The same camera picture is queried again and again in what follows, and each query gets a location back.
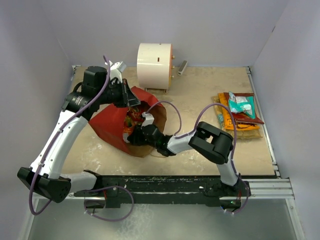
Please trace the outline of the red paper bag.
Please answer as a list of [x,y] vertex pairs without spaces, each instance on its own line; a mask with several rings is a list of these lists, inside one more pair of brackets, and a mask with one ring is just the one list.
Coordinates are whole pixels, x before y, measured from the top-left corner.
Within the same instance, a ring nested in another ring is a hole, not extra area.
[[141,104],[134,107],[118,108],[110,104],[89,121],[94,132],[106,143],[134,157],[144,158],[153,151],[149,145],[132,145],[127,137],[135,127],[142,124],[142,113],[158,102],[151,93],[138,88],[131,88]]

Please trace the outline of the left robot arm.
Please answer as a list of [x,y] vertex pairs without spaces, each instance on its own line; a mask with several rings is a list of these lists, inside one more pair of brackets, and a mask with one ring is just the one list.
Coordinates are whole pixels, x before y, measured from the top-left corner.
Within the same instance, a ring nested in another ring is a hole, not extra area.
[[82,171],[67,175],[62,174],[62,168],[78,135],[101,105],[126,108],[141,103],[122,77],[125,63],[109,63],[108,66],[109,69],[90,66],[84,71],[82,82],[66,96],[44,148],[30,167],[19,169],[17,177],[28,187],[30,199],[36,193],[60,203],[69,193],[87,191],[91,196],[98,196],[103,191],[97,174]]

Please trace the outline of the small orange red snack bag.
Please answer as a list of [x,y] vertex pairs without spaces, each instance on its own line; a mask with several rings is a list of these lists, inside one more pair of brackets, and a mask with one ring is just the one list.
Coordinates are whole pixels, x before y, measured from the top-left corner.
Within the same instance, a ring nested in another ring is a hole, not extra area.
[[134,129],[135,129],[134,123],[133,124],[124,123],[123,131],[122,131],[122,138],[124,142],[130,143],[129,136],[133,133]]

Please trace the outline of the tan snack bag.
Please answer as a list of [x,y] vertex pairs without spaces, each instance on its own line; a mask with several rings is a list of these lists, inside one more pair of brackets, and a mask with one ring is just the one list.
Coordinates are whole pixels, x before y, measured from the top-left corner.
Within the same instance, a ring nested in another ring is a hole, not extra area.
[[[229,107],[228,101],[223,93],[219,93],[212,97],[214,103],[219,103],[227,108]],[[214,110],[222,130],[234,136],[234,126],[229,112],[219,105],[214,106]],[[260,133],[260,126],[253,123],[240,123],[235,121],[236,134],[238,139],[259,139],[262,137]]]

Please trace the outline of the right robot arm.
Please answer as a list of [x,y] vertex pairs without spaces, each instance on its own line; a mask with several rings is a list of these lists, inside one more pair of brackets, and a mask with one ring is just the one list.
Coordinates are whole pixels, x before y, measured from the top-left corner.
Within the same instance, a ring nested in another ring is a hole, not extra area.
[[232,162],[233,137],[213,125],[201,121],[193,133],[181,138],[163,134],[155,124],[137,125],[126,139],[134,146],[151,146],[164,157],[195,150],[216,164],[226,195],[233,196],[240,190],[240,176]]

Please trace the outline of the red doritos bag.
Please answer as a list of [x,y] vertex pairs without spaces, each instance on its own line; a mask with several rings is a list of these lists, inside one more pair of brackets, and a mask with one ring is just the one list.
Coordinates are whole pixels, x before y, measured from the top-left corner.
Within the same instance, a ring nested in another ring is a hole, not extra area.
[[253,93],[224,92],[227,106],[238,123],[263,125],[257,116]]

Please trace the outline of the orange kettle chips bag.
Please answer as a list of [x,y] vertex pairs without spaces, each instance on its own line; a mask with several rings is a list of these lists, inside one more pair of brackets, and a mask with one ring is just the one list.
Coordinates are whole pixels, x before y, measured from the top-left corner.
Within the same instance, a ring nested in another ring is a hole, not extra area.
[[[229,93],[227,92],[218,93],[218,99],[222,105],[226,107],[229,106],[228,105]],[[226,130],[233,130],[234,126],[233,126],[232,119],[229,112],[223,107],[221,108],[221,112],[223,117],[222,123],[224,125],[224,128]],[[254,119],[248,117],[244,113],[232,113],[232,116],[234,118],[237,131],[258,130],[260,128],[260,125],[264,124],[264,122],[257,115]]]

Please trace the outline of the teal white snack bag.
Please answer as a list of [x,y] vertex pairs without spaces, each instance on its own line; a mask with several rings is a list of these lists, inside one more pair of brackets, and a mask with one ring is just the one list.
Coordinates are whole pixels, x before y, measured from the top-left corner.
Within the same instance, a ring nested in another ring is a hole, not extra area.
[[256,110],[253,95],[235,95],[233,92],[229,92],[228,95],[228,106],[232,113],[244,113],[251,119],[256,118]]

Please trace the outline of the red peanut snack bag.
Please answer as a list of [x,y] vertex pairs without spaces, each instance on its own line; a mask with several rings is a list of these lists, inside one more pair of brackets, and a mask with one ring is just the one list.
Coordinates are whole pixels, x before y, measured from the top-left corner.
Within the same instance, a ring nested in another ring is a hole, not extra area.
[[124,119],[124,123],[129,124],[139,124],[144,121],[144,118],[142,117],[142,113],[144,112],[144,109],[141,105],[139,106],[133,106],[129,107],[126,116]]

